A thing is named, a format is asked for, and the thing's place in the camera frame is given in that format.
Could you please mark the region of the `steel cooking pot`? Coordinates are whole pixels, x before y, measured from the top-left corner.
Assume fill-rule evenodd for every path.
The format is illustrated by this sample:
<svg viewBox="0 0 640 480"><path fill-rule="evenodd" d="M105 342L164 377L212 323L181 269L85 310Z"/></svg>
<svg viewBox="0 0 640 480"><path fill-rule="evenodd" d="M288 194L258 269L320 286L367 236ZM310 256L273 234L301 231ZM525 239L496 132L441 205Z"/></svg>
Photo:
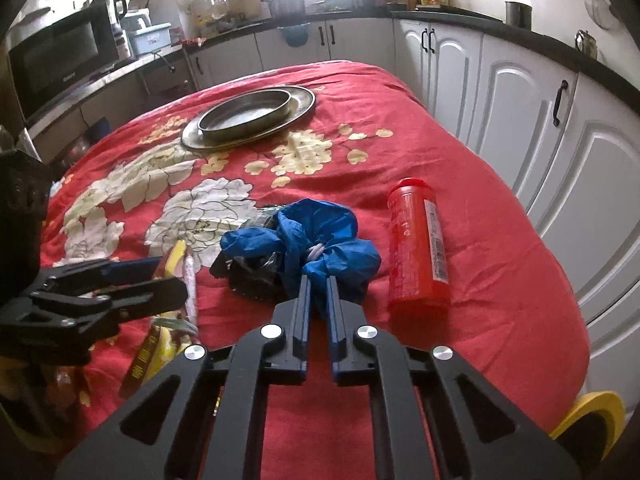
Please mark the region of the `steel cooking pot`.
<svg viewBox="0 0 640 480"><path fill-rule="evenodd" d="M306 0L262 0L267 3L271 17L274 20L289 16L303 16L306 14Z"/></svg>

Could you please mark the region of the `hanging mesh strainer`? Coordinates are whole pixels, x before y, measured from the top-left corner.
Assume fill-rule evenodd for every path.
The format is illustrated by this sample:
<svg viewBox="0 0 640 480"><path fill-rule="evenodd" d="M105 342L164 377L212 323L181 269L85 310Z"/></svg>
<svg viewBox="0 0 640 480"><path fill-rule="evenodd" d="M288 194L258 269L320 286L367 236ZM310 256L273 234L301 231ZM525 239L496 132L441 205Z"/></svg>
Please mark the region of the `hanging mesh strainer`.
<svg viewBox="0 0 640 480"><path fill-rule="evenodd" d="M584 5L590 20L600 29L613 30L620 24L620 19L608 0L585 0Z"/></svg>

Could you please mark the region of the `black countertop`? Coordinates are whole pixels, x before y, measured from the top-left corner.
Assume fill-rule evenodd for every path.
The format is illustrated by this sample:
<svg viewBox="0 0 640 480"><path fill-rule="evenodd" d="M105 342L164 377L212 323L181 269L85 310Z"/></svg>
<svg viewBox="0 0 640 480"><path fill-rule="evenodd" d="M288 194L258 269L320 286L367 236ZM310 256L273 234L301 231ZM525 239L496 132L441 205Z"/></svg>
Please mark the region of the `black countertop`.
<svg viewBox="0 0 640 480"><path fill-rule="evenodd" d="M309 23L305 47L290 48L280 27ZM130 61L91 84L62 94L27 122L39 136L81 102L134 70L183 60L190 86L202 90L261 70L349 60L395 74L428 112L464 142L477 141L494 110L525 114L544 105L561 127L580 76L633 112L639 91L614 70L549 36L488 16L435 12L336 12L265 20L195 44L175 44Z"/></svg>

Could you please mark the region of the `yellow snack packet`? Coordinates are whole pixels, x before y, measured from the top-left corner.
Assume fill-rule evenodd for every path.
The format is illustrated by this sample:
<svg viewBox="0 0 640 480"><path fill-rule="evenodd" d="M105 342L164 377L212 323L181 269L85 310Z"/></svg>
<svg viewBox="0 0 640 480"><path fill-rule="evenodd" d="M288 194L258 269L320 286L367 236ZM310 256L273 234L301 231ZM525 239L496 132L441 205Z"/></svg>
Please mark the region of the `yellow snack packet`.
<svg viewBox="0 0 640 480"><path fill-rule="evenodd" d="M178 353L198 340L195 259L185 240L178 240L163 258L160 276L182 281L186 285L186 300L179 309L152 318L120 385L118 394L122 399L129 399Z"/></svg>

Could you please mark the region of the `black microwave oven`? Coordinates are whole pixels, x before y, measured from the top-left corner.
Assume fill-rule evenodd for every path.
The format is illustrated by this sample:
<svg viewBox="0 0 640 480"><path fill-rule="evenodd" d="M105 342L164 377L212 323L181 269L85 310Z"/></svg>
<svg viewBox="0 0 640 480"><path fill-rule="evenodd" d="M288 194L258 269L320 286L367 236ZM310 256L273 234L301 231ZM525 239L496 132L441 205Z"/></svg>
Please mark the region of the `black microwave oven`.
<svg viewBox="0 0 640 480"><path fill-rule="evenodd" d="M22 116L29 120L57 96L119 60L104 4L88 6L38 30L9 50Z"/></svg>

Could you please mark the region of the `dark foil wrapper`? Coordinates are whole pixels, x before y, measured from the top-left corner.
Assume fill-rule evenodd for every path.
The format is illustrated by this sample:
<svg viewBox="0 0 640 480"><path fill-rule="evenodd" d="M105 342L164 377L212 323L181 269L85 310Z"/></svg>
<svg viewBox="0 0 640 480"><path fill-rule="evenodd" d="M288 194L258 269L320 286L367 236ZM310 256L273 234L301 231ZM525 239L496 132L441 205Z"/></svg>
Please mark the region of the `dark foil wrapper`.
<svg viewBox="0 0 640 480"><path fill-rule="evenodd" d="M254 216L245 220L236 230L262 229L277 233L278 212L283 205L268 205L257 208ZM214 278L225 278L232 292L258 301L281 302L288 299L282 278L284 245L282 240L274 243L272 250L260 248L257 256L229 256L222 249L209 268Z"/></svg>

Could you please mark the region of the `white lower cabinets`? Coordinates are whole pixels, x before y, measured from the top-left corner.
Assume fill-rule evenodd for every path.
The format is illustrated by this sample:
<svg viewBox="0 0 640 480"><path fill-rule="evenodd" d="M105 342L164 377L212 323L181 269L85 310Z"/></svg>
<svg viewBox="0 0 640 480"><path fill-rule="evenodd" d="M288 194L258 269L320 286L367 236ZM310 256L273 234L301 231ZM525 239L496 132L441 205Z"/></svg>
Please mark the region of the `white lower cabinets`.
<svg viewBox="0 0 640 480"><path fill-rule="evenodd" d="M588 327L586 386L639 401L639 86L566 44L489 18L314 18L289 46L262 23L186 51L206 89L349 60L396 75L524 207Z"/></svg>

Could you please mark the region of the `red plastic bottle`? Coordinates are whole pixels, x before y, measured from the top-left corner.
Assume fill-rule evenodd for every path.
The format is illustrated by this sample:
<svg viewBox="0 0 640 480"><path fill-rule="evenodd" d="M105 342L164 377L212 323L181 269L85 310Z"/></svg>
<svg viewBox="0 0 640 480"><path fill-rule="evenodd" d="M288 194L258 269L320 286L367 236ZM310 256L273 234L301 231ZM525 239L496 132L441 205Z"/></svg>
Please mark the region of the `red plastic bottle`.
<svg viewBox="0 0 640 480"><path fill-rule="evenodd" d="M390 211L390 308L422 315L450 303L447 256L435 192L418 178L397 182Z"/></svg>

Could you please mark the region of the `metal bowl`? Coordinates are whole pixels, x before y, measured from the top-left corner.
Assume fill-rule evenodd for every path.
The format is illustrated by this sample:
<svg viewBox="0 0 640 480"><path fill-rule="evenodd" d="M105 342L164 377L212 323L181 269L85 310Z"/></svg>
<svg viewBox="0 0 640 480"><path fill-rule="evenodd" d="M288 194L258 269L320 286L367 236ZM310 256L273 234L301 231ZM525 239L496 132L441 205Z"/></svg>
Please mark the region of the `metal bowl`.
<svg viewBox="0 0 640 480"><path fill-rule="evenodd" d="M292 102L292 94L283 89L247 92L205 112L198 130L209 140L239 140L280 124L288 117Z"/></svg>

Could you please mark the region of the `blue glove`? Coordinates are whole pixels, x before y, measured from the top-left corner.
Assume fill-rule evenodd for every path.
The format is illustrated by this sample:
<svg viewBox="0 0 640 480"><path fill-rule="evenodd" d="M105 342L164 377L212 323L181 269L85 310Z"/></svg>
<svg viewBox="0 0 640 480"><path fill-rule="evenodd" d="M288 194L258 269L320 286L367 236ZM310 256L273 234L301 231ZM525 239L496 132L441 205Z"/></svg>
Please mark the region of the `blue glove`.
<svg viewBox="0 0 640 480"><path fill-rule="evenodd" d="M272 250L278 237L285 249L281 274L288 299L297 296L304 276L322 294L333 276L348 300L363 300L381 257L371 242L358 237L358 221L349 208L304 198L284 205L278 221L277 235L262 229L224 233L220 249L229 256L257 256L267 243L267 252Z"/></svg>

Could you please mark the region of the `blue hanging basin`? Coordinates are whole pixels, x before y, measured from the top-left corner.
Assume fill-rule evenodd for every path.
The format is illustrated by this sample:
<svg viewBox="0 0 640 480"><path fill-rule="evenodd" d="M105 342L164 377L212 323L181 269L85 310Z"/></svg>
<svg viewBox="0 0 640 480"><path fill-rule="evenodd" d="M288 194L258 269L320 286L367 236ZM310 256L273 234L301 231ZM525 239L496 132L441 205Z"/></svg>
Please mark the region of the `blue hanging basin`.
<svg viewBox="0 0 640 480"><path fill-rule="evenodd" d="M279 28L279 32L290 48L301 48L309 40L309 26L309 23L284 26Z"/></svg>

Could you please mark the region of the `large metal plate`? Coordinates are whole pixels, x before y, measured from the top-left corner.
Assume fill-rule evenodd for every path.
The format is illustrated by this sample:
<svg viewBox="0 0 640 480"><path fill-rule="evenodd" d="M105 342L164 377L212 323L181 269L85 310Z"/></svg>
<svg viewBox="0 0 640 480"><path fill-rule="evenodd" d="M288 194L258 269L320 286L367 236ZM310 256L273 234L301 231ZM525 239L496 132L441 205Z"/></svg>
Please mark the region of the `large metal plate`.
<svg viewBox="0 0 640 480"><path fill-rule="evenodd" d="M292 126L311 113L314 104L314 92L299 86L245 92L191 119L180 142L193 151L235 148Z"/></svg>

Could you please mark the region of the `black cylindrical canister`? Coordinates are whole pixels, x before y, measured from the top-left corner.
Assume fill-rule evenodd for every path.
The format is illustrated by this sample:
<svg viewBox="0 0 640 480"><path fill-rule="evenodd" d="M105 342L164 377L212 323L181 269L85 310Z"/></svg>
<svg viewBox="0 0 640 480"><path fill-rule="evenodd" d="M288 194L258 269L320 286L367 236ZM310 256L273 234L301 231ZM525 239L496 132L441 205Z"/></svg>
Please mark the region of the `black cylindrical canister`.
<svg viewBox="0 0 640 480"><path fill-rule="evenodd" d="M504 22L513 27L531 30L533 8L526 3L506 1L504 3Z"/></svg>

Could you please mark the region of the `red floral tablecloth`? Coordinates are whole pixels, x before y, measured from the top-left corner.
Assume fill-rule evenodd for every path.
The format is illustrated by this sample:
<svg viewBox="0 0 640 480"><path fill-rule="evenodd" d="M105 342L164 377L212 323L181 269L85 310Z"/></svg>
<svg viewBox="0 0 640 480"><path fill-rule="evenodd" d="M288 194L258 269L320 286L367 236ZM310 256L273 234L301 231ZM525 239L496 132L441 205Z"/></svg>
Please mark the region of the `red floral tablecloth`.
<svg viewBox="0 0 640 480"><path fill-rule="evenodd" d="M192 263L198 331L127 401L96 344L63 479L576 479L572 286L483 159L395 76L281 68L163 106L52 197L42 260Z"/></svg>

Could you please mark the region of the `small metal teapot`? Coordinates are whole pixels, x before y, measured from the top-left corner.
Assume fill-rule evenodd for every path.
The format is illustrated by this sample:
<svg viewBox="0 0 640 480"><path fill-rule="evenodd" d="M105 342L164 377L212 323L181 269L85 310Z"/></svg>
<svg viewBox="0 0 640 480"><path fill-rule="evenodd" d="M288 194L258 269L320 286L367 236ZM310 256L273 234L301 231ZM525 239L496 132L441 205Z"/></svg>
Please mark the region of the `small metal teapot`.
<svg viewBox="0 0 640 480"><path fill-rule="evenodd" d="M599 48L596 38L585 29L578 29L574 39L575 48L582 54L596 60L599 56Z"/></svg>

